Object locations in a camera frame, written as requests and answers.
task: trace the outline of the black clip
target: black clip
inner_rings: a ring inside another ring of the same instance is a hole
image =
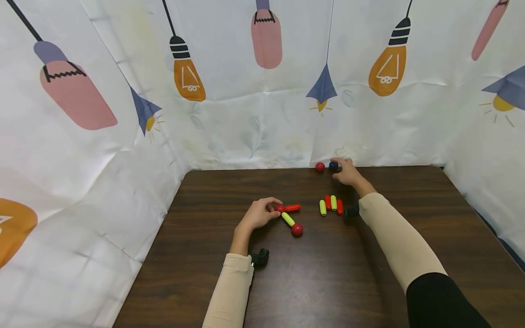
[[[263,267],[268,263],[268,257],[270,256],[270,251],[266,248],[261,248],[259,254],[251,253],[251,266],[254,268]]]

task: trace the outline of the yellow peg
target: yellow peg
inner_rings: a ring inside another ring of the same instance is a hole
[[[323,199],[321,199],[319,201],[319,210],[321,211],[321,215],[322,216],[326,216],[326,214],[327,214],[327,205],[326,205],[326,203],[324,202]]]
[[[330,203],[332,203],[332,210],[337,210],[337,198],[334,195],[330,196]]]
[[[288,213],[282,212],[281,217],[286,221],[286,223],[288,223],[290,227],[295,224],[295,221],[291,218],[291,216],[288,215]]]

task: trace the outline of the dark brown tabletop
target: dark brown tabletop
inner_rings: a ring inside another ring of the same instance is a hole
[[[525,326],[525,275],[432,166],[360,172],[428,241],[448,274],[492,327]],[[194,171],[173,200],[115,327],[201,327],[233,230],[253,200],[300,204],[295,238],[282,219],[256,230],[256,270],[244,327],[407,326],[403,291],[371,231],[357,218],[322,217],[326,194],[355,204],[351,187],[313,169]]]

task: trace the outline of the blue ball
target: blue ball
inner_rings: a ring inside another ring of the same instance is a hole
[[[339,167],[339,163],[338,163],[338,162],[330,162],[329,167],[330,167],[330,169],[331,169],[332,171],[335,171],[335,170],[338,169],[338,167]]]

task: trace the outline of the lamp illustration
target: lamp illustration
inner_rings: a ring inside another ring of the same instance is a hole
[[[37,40],[34,51],[44,63],[40,83],[47,94],[83,129],[116,125],[117,118],[84,69],[69,61],[56,45],[43,41],[14,1],[7,2]]]
[[[270,10],[270,0],[256,0],[256,5],[257,11],[251,20],[255,61],[262,68],[276,68],[282,60],[281,23]]]
[[[146,136],[146,132],[151,132],[152,129],[159,131],[154,128],[155,125],[155,114],[162,108],[155,105],[149,100],[146,100],[139,96],[137,92],[130,86],[131,95],[133,96],[133,103],[135,104],[136,114],[139,117],[139,126],[142,130],[142,134]],[[150,142],[155,139],[153,133],[150,133]]]
[[[503,14],[507,10],[507,7],[509,6],[509,1],[510,0],[498,0],[498,3],[490,11],[489,17],[487,17],[487,21],[481,29],[478,39],[474,44],[474,48],[472,49],[472,60],[476,61],[478,60],[479,56],[481,56],[481,53],[489,43],[490,38],[496,30],[496,27],[498,27],[499,21],[501,20]]]
[[[492,105],[496,110],[494,123],[498,119],[498,114],[505,113],[507,122],[514,127],[514,124],[507,115],[507,112],[514,108],[525,110],[525,66],[509,73],[504,78],[499,79],[482,91],[495,93],[492,102],[480,104],[480,106]]]
[[[175,86],[181,96],[187,100],[204,101],[206,99],[206,90],[204,90],[201,78],[197,73],[195,65],[193,65],[188,45],[183,38],[175,34],[166,0],[162,0],[162,3],[164,4],[168,22],[170,23],[171,32],[173,33],[170,39],[170,49],[174,59],[173,72]]]
[[[321,72],[321,75],[317,79],[316,83],[313,85],[310,92],[308,92],[308,94],[306,95],[306,97],[314,98],[317,100],[317,106],[310,108],[310,110],[317,109],[323,117],[324,115],[323,113],[321,113],[323,109],[326,108],[332,110],[331,108],[326,107],[328,99],[337,96],[337,92],[335,91],[335,88],[333,86],[332,78],[330,77],[330,71],[328,69],[328,52],[330,50],[330,36],[332,34],[333,5],[334,1],[332,1],[332,18],[330,19],[330,29],[328,32],[329,34],[326,63],[324,64],[324,68]]]
[[[406,43],[411,26],[408,17],[411,6],[412,0],[408,5],[406,17],[396,25],[387,48],[380,54],[370,70],[368,84],[378,96],[385,97],[393,94],[403,79],[406,65]]]
[[[0,198],[0,268],[11,260],[38,223],[35,211]]]

